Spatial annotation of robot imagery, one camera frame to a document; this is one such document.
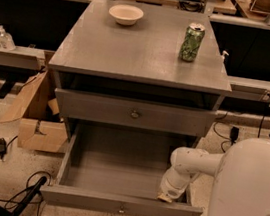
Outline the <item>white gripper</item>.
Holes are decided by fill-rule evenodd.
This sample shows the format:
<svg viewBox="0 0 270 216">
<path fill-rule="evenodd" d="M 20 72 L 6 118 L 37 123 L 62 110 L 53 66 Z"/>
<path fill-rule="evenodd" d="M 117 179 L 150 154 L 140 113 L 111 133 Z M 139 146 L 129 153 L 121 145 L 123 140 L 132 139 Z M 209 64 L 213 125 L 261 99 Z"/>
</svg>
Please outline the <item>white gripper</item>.
<svg viewBox="0 0 270 216">
<path fill-rule="evenodd" d="M 160 181 L 159 193 L 157 198 L 167 203 L 172 203 L 188 188 L 189 184 L 196 180 L 199 174 L 181 174 L 171 167 L 163 174 Z"/>
</svg>

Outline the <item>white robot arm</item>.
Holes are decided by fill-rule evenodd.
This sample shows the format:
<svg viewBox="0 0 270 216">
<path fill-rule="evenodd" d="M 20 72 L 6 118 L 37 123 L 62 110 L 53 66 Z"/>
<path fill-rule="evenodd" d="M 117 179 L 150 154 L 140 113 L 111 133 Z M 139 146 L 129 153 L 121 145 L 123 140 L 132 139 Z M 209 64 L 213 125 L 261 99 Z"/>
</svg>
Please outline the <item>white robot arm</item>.
<svg viewBox="0 0 270 216">
<path fill-rule="evenodd" d="M 171 202 L 201 174 L 212 176 L 207 216 L 270 216 L 270 139 L 246 139 L 225 153 L 177 148 L 159 198 Z"/>
</svg>

